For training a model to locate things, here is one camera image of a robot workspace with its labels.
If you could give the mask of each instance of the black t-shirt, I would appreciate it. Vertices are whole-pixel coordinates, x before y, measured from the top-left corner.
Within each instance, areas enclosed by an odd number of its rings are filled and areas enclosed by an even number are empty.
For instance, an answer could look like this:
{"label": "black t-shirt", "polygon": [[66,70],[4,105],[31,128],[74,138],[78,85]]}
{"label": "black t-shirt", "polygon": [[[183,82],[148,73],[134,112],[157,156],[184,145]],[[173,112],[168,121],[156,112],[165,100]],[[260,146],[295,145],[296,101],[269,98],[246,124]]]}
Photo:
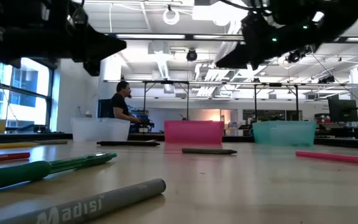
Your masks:
{"label": "black t-shirt", "polygon": [[113,113],[112,113],[113,118],[114,118],[114,108],[115,107],[116,108],[121,108],[122,113],[124,113],[125,115],[129,116],[128,106],[125,103],[125,99],[121,94],[119,94],[119,93],[114,94],[114,96],[111,98],[111,106],[112,106],[111,109],[113,110]]}

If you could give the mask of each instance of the man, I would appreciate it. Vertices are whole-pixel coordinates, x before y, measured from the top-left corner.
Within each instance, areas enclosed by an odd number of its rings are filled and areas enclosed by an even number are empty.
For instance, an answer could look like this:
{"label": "man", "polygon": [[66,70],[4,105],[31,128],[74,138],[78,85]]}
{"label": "man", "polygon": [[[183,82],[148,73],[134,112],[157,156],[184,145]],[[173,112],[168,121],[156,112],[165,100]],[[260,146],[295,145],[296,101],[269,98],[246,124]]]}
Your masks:
{"label": "man", "polygon": [[121,81],[117,84],[117,93],[111,98],[114,118],[124,119],[133,123],[141,123],[139,118],[135,118],[129,114],[125,97],[132,98],[131,87],[128,82]]}

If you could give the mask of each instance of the white plastic bin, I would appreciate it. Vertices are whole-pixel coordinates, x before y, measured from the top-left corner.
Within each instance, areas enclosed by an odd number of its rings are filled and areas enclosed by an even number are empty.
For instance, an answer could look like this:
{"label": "white plastic bin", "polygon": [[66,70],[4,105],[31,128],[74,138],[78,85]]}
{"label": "white plastic bin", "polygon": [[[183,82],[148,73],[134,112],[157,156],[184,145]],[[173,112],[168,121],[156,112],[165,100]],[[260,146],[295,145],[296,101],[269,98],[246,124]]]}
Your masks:
{"label": "white plastic bin", "polygon": [[72,118],[74,142],[126,141],[129,121],[114,118]]}

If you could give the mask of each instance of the green marker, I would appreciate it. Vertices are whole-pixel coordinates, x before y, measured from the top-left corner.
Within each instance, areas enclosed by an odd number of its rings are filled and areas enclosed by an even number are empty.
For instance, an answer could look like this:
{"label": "green marker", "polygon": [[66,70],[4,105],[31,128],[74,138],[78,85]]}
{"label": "green marker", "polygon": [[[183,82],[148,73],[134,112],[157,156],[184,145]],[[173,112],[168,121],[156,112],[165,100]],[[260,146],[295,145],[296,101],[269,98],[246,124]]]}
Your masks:
{"label": "green marker", "polygon": [[104,164],[116,157],[116,153],[95,153],[59,161],[37,161],[20,166],[0,168],[0,188],[26,181],[43,179],[49,174]]}

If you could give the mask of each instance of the white ceiling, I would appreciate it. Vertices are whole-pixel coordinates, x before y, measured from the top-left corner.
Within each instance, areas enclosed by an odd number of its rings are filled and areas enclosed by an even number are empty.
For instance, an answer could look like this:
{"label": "white ceiling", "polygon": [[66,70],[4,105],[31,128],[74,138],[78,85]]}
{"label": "white ceiling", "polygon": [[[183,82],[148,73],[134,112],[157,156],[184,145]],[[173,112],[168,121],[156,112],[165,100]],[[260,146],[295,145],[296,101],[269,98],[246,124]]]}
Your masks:
{"label": "white ceiling", "polygon": [[[193,1],[184,1],[185,6],[175,9],[185,10],[191,13]],[[112,4],[85,4],[85,10],[89,15],[90,24],[100,32],[114,33],[177,33],[177,34],[225,34],[229,26],[217,26],[212,21],[194,21],[191,15],[180,13],[180,20],[175,25],[168,25],[163,21],[163,10],[166,6],[148,6],[143,9],[140,4],[118,6]],[[344,35],[358,36],[358,21],[346,31]],[[157,63],[151,61],[148,56],[149,41],[130,40],[127,41],[127,49],[120,56],[126,63],[122,74],[151,74],[158,70]],[[186,51],[190,48],[196,49],[198,59],[213,60],[219,52],[222,42],[186,42],[168,41],[170,53],[175,56],[168,61],[169,70],[183,70],[194,72],[196,63],[185,60]],[[348,68],[357,65],[346,61],[358,60],[358,44],[324,44],[316,52],[318,60],[325,68],[335,69],[336,78],[340,81],[348,79]],[[283,65],[267,67],[263,72],[267,77],[278,77],[276,80],[302,81],[324,72],[325,69],[313,57],[307,57],[300,63],[293,65],[290,69]]]}

